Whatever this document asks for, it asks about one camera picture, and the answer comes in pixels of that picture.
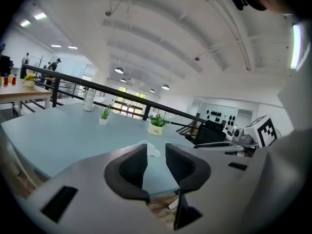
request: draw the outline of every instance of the metal railing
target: metal railing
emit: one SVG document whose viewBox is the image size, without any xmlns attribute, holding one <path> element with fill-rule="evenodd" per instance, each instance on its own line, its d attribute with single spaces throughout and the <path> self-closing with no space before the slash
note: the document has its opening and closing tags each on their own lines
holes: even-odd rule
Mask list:
<svg viewBox="0 0 312 234">
<path fill-rule="evenodd" d="M 159 108 L 154 108 L 153 112 L 160 114 L 160 116 L 162 116 L 162 117 L 167 117 L 167 118 L 171 118 L 173 116 L 176 116 L 176 114 L 169 113 L 169 112 L 161 110 Z"/>
<path fill-rule="evenodd" d="M 77 86 L 78 86 L 78 88 L 79 88 L 79 86 L 83 86 L 83 87 L 86 87 L 88 89 L 92 88 L 92 89 L 96 90 L 97 92 L 100 92 L 100 96 L 103 93 L 104 94 L 107 93 L 107 94 L 111 94 L 111 95 L 116 96 L 116 97 L 122 97 L 124 99 L 128 99 L 128 100 L 132 100 L 132 101 L 141 103 L 141 104 L 146 106 L 144 114 L 137 114 L 135 112 L 128 112 L 127 110 L 123 110 L 120 108 L 116 108 L 114 106 L 105 105 L 103 103 L 99 103 L 99 102 L 94 101 L 95 105 L 99 105 L 99 106 L 103 106 L 103 107 L 109 106 L 110 109 L 117 110 L 120 112 L 130 113 L 132 115 L 142 117 L 142 120 L 147 120 L 149 113 L 150 113 L 150 109 L 151 109 L 151 107 L 153 107 L 154 109 L 158 109 L 159 112 L 160 111 L 165 112 L 166 115 L 167 114 L 168 115 L 174 115 L 174 116 L 179 115 L 179 116 L 182 116 L 182 117 L 185 117 L 188 119 L 192 119 L 192 120 L 196 120 L 199 122 L 203 122 L 203 123 L 206 122 L 205 119 L 201 119 L 201 118 L 192 116 L 192 115 L 187 114 L 185 112 L 181 112 L 179 110 L 158 104 L 156 102 L 153 102 L 153 101 L 150 101 L 147 99 L 137 97 L 135 95 L 131 95 L 131 94 L 122 92 L 122 91 L 114 89 L 114 88 L 110 88 L 110 87 L 100 85 L 100 84 L 97 84 L 97 83 L 94 83 L 91 81 L 83 80 L 83 79 L 80 79 L 77 77 L 65 75 L 62 73 L 58 73 L 58 72 L 54 72 L 54 71 L 50 71 L 50 70 L 46 70 L 46 69 L 33 67 L 30 65 L 26 65 L 26 64 L 22 65 L 21 72 L 20 72 L 20 78 L 24 78 L 22 74 L 26 74 L 26 69 L 32 70 L 34 73 L 36 73 L 36 80 L 35 80 L 36 85 L 42 86 L 43 88 L 45 88 L 47 90 L 52 89 L 53 92 L 52 92 L 52 96 L 51 96 L 51 101 L 52 101 L 53 107 L 56 107 L 57 105 L 62 105 L 61 103 L 57 102 L 58 98 L 62 98 L 62 95 L 66 95 L 66 96 L 71 97 L 71 98 L 77 98 L 80 100 L 84 100 L 83 97 L 75 95 L 75 93 L 74 93 L 75 89 L 74 89 L 73 93 L 69 93 L 69 92 L 66 92 L 66 91 L 60 89 L 60 88 L 62 88 L 62 86 L 60 87 L 60 83 L 65 83 L 65 84 L 67 83 L 67 84 L 72 84 L 74 86 L 74 88 L 76 88 Z M 54 78 L 54 80 L 53 80 L 54 84 L 48 85 L 48 84 L 43 83 L 42 81 L 47 80 L 46 78 L 42 77 L 43 75 L 45 75 L 45 77 L 49 77 L 49 80 L 51 80 L 51 78 Z M 188 128 L 197 128 L 197 127 L 190 127 L 188 125 L 179 124 L 179 123 L 175 123 L 175 122 L 171 122 L 171 124 L 179 125 L 179 126 L 183 126 L 183 127 L 188 127 Z"/>
</svg>

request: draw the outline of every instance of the small succulent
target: small succulent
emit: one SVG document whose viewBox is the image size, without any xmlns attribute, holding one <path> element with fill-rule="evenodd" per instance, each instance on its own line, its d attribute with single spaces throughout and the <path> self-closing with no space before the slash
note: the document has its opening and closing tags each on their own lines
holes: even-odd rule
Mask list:
<svg viewBox="0 0 312 234">
<path fill-rule="evenodd" d="M 100 118 L 101 118 L 101 119 L 108 119 L 109 113 L 110 113 L 110 111 L 109 111 L 109 106 L 107 106 L 107 107 L 102 111 L 102 113 L 101 113 L 101 115 L 100 115 Z"/>
</svg>

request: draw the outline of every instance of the ceiling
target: ceiling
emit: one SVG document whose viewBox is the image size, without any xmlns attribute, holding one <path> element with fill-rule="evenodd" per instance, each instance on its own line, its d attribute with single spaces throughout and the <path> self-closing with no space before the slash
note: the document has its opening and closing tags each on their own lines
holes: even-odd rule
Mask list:
<svg viewBox="0 0 312 234">
<path fill-rule="evenodd" d="M 22 8 L 22 17 L 40 7 L 48 18 L 40 25 L 34 19 L 32 27 L 25 28 L 28 34 L 49 47 L 73 42 L 96 66 L 107 63 L 103 68 L 110 79 L 132 78 L 156 94 L 163 84 L 171 86 L 189 76 L 289 72 L 292 16 L 250 6 L 238 11 L 231 0 L 35 1 L 38 6 L 28 3 Z M 110 17 L 105 14 L 114 9 Z M 99 49 L 105 50 L 105 60 Z M 118 66 L 124 75 L 114 72 Z"/>
<path fill-rule="evenodd" d="M 48 17 L 40 20 L 34 18 L 40 13 L 42 10 L 33 0 L 26 0 L 13 16 L 11 25 L 17 27 L 25 35 L 41 42 L 51 52 L 62 51 L 63 53 L 80 54 L 78 50 L 68 48 L 73 44 L 51 23 Z M 22 27 L 20 23 L 24 20 L 30 21 L 31 24 Z M 61 45 L 62 48 L 53 48 L 51 45 Z"/>
</svg>

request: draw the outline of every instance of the wooden table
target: wooden table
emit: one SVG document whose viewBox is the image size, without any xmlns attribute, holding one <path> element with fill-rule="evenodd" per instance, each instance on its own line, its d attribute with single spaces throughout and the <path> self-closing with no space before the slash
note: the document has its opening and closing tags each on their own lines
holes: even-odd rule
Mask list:
<svg viewBox="0 0 312 234">
<path fill-rule="evenodd" d="M 50 97 L 52 92 L 34 86 L 33 88 L 26 87 L 23 79 L 16 79 L 16 85 L 9 83 L 7 86 L 0 86 L 0 104 L 18 102 L 18 114 L 20 115 L 21 101 L 30 99 L 45 99 L 45 108 L 50 106 Z"/>
</svg>

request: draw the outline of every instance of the potted plant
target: potted plant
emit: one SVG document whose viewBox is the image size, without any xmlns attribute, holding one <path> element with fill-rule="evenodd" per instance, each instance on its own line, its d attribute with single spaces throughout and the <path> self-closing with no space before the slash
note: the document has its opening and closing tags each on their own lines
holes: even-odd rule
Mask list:
<svg viewBox="0 0 312 234">
<path fill-rule="evenodd" d="M 36 79 L 35 74 L 26 75 L 26 77 L 24 78 L 24 82 L 25 82 L 26 87 L 33 88 L 35 85 L 35 79 Z"/>
<path fill-rule="evenodd" d="M 162 127 L 169 124 L 164 118 L 160 117 L 160 114 L 149 117 L 151 124 L 148 126 L 147 132 L 152 135 L 160 136 L 162 134 Z"/>
<path fill-rule="evenodd" d="M 109 116 L 109 106 L 107 106 L 99 116 L 99 124 L 101 126 L 106 126 Z"/>
</svg>

